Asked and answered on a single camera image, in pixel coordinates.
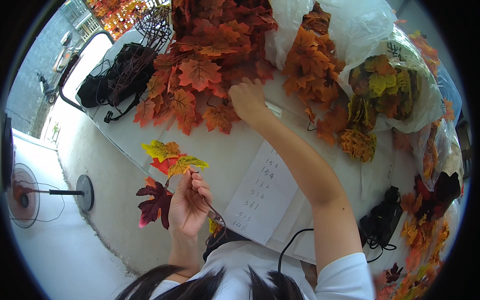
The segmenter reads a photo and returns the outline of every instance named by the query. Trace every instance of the person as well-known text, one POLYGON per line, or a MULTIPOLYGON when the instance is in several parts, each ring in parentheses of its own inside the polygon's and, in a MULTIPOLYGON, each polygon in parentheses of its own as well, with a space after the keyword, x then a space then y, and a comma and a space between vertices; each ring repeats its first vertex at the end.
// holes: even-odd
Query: person
POLYGON ((213 195, 190 168, 171 199, 168 264, 135 280, 117 299, 374 299, 357 223, 332 168, 268 109, 258 79, 243 78, 228 95, 237 115, 277 151, 312 206, 316 288, 305 279, 299 260, 283 257, 279 273, 280 254, 245 239, 208 252, 200 268, 197 234, 210 210, 205 201, 211 203, 213 195))

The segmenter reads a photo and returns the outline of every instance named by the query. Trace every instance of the hand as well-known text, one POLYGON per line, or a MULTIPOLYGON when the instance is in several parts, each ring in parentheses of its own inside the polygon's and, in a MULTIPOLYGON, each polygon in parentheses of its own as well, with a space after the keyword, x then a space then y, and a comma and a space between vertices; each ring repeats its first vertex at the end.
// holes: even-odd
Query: hand
POLYGON ((196 237, 200 227, 207 217, 210 207, 205 198, 212 203, 213 196, 210 186, 195 169, 188 169, 177 185, 170 202, 168 221, 172 234, 183 234, 196 237))
POLYGON ((253 84, 250 79, 244 77, 238 85, 233 85, 228 95, 232 100, 233 108, 237 115, 252 125, 252 122, 265 116, 271 111, 265 105, 264 86, 260 79, 255 79, 253 84))

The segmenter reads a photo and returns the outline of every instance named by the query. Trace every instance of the black bag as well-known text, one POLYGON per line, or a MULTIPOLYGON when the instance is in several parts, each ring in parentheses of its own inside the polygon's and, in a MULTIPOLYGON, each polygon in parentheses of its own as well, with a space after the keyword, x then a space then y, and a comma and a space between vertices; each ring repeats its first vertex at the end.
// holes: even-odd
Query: black bag
POLYGON ((113 91, 117 85, 119 76, 126 68, 131 66, 130 63, 132 58, 141 56, 144 51, 153 50, 145 48, 137 43, 125 44, 115 57, 113 65, 105 73, 100 73, 96 76, 89 74, 77 92, 82 105, 86 108, 93 108, 98 105, 106 104, 116 107, 126 98, 136 94, 135 99, 129 107, 119 116, 112 118, 113 112, 109 111, 104 119, 106 123, 109 123, 111 120, 118 120, 121 116, 125 115, 135 107, 140 102, 140 95, 145 91, 148 81, 155 72, 153 59, 156 57, 156 53, 151 55, 152 59, 149 63, 133 78, 132 82, 127 87, 118 93, 115 99, 113 99, 113 91))

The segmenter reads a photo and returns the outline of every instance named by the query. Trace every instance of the scooter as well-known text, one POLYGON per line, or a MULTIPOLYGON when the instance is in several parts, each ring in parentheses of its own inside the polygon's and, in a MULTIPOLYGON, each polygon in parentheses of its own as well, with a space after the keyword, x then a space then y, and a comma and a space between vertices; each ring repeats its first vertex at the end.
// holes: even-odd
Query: scooter
POLYGON ((45 95, 45 103, 52 105, 59 95, 58 85, 51 86, 42 74, 37 73, 36 75, 38 81, 40 81, 40 90, 42 94, 45 95))
POLYGON ((68 65, 72 57, 80 50, 79 48, 70 46, 71 41, 72 33, 70 31, 67 31, 67 33, 65 33, 65 35, 60 40, 60 43, 63 47, 60 51, 60 54, 57 56, 57 60, 53 64, 53 71, 55 73, 62 73, 63 69, 68 65))

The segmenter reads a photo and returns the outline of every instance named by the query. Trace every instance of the white shirt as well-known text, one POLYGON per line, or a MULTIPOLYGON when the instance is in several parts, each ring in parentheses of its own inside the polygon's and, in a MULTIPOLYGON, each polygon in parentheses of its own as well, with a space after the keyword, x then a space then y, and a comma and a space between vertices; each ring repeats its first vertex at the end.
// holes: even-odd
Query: white shirt
MULTIPOLYGON (((209 271, 215 273, 225 267, 226 274, 220 284, 215 300, 247 300, 250 295, 250 278, 245 270, 250 265, 267 284, 267 272, 278 269, 280 254, 252 241, 232 241, 219 246, 208 255, 203 268, 189 280, 202 277, 209 271)), ((284 256, 282 273, 293 278, 306 300, 372 300, 375 298, 372 275, 363 253, 354 253, 329 263, 318 275, 317 287, 305 279, 300 261, 284 256)), ((162 281, 151 299, 178 286, 171 280, 162 281)))

